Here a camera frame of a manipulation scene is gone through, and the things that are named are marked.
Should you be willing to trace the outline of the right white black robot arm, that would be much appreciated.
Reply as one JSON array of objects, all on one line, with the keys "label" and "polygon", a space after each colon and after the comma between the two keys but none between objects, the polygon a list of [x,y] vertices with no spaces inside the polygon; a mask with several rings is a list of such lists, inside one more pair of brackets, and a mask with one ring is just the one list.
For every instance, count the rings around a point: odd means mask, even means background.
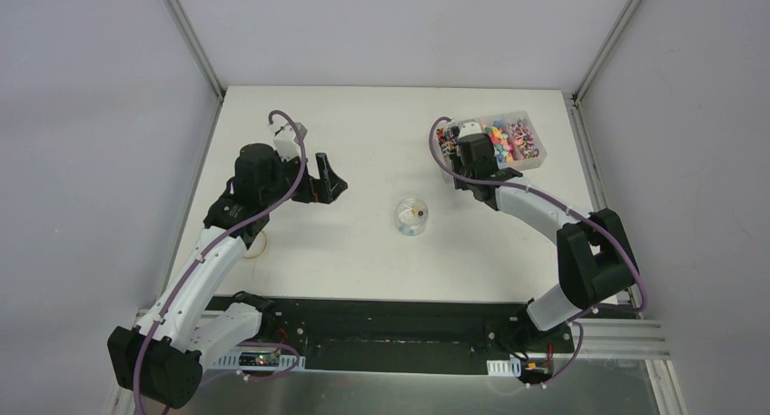
[{"label": "right white black robot arm", "polygon": [[511,215],[556,247],[558,281],[532,301],[515,328],[520,347],[538,351],[557,325],[574,319],[639,281],[619,216],[611,210],[583,215],[532,186],[523,174],[502,168],[489,136],[461,133],[450,156],[455,186],[492,210]]}]

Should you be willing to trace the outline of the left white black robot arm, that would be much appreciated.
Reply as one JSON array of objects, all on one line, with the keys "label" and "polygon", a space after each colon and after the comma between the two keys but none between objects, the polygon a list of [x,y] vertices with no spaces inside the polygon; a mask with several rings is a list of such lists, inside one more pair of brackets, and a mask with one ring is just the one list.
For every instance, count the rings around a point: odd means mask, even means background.
[{"label": "left white black robot arm", "polygon": [[225,276],[253,245],[282,203],[330,204],[348,184],[316,153],[319,175],[307,171],[300,151],[281,153],[265,143],[243,146],[234,175],[210,206],[185,268],[131,328],[116,327],[107,341],[117,384],[171,409],[183,407],[203,374],[239,343],[270,344],[277,322],[271,301],[239,292],[231,306],[200,326],[202,313]]}]

